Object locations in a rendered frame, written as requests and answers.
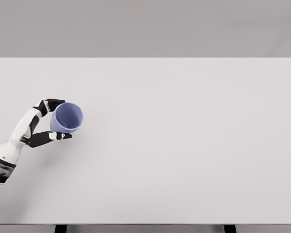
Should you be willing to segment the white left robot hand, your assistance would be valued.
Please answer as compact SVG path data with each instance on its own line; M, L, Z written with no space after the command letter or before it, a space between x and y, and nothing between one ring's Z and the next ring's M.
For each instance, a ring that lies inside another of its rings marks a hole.
M30 108L13 130L9 138L9 143L22 149L25 146L35 148L53 141L71 139L72 135L69 133L56 131L34 133L40 120L48 113L54 112L55 109L63 103L65 103L64 100L45 99Z

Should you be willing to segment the lavender plastic cup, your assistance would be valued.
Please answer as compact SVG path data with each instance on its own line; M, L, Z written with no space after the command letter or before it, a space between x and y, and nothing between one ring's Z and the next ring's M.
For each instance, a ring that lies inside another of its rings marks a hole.
M53 112L50 129L54 132L73 133L82 125L83 120L83 110L76 104L65 102Z

